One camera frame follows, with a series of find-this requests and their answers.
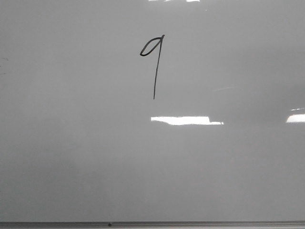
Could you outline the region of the white glossy whiteboard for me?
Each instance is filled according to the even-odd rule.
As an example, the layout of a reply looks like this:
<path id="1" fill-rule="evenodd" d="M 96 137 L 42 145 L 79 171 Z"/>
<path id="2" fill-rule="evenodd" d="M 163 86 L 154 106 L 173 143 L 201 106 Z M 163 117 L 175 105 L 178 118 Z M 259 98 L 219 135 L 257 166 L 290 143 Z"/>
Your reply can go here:
<path id="1" fill-rule="evenodd" d="M 3 0 L 1 221 L 305 218 L 302 0 Z"/>

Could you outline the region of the grey aluminium whiteboard frame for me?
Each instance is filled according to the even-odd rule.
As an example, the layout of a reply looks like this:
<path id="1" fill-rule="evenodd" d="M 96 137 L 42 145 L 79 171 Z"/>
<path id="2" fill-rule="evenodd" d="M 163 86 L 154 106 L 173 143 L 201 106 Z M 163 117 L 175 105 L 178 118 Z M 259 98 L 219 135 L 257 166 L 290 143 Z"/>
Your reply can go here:
<path id="1" fill-rule="evenodd" d="M 84 222 L 8 222 L 1 228 L 301 228 L 303 220 L 293 221 L 84 221 Z"/>

